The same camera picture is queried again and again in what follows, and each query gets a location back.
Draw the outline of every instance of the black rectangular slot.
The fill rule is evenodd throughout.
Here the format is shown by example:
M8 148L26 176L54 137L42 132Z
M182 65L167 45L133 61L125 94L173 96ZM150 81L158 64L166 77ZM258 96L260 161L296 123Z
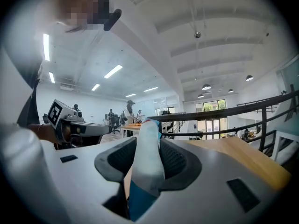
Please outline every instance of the black rectangular slot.
M245 183L237 178L227 181L228 186L233 191L245 212L250 211L260 203L260 200L252 193Z
M65 156L65 157L60 158L60 160L61 160L62 163L65 163L65 162L75 160L77 158L78 157L76 157L75 155L69 155L69 156Z

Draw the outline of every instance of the cap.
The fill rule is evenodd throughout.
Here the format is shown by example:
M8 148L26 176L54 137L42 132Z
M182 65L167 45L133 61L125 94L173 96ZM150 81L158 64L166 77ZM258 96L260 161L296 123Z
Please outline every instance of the cap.
M135 105L135 103L134 103L132 100L128 100L127 103L128 103L128 104L131 104L131 105Z

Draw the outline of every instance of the fluorescent ceiling light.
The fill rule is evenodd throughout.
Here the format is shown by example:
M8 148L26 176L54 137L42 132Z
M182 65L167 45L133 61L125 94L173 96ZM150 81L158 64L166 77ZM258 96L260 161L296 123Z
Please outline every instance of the fluorescent ceiling light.
M151 88L151 89L148 89L148 90L146 90L146 91L143 91L143 92L148 92L148 91L152 91L152 90L155 90L155 89L158 89L158 87Z
M55 83L53 73L52 73L52 72L49 72L49 75L50 75L51 82L52 82L52 83Z
M127 95L126 97L130 97L130 96L133 96L133 95L136 95L136 94Z
M111 77L115 72L119 71L122 68L121 65L117 65L115 66L111 71L108 72L107 75L104 76L104 78L108 79L109 77Z
M205 91L205 90L208 90L210 89L211 86L209 84L204 84L204 86L202 87L202 89Z
M95 91L100 85L99 84L96 84L93 88L92 88L92 91Z
M50 55L49 55L49 35L43 34L43 51L45 53L45 60L50 61Z
M252 75L248 75L248 76L246 77L246 81L249 81L249 80L253 80L253 76L252 76Z

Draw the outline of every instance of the ceiling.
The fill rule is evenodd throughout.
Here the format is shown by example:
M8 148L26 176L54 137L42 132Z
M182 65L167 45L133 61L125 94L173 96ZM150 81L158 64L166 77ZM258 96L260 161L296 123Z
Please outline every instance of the ceiling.
M131 2L155 25L178 72L185 101L197 99L203 84L212 86L205 98L228 95L229 89L240 92L298 52L268 0ZM249 74L254 80L246 82Z
M50 62L43 61L41 82L57 89L120 99L171 91L164 79L113 33L102 28L75 33L65 33L64 29L60 24L49 29ZM123 68L104 78L118 64ZM50 82L49 72L53 72L55 84ZM100 87L91 91L96 84ZM153 87L158 89L143 92Z

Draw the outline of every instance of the desk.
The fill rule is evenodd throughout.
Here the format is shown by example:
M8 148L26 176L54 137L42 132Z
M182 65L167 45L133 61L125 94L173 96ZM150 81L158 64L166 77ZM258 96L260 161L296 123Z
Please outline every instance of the desk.
M276 137L272 159L275 161L280 148L280 138L287 138L299 142L299 115L289 119L276 127Z
M125 125L125 126L121 126L121 137L124 138L125 137L125 131L129 130L129 131L139 131L141 126L135 126L135 125Z
M282 189L291 178L291 174L282 166L237 137L217 140L186 140L185 143L231 156L275 190Z

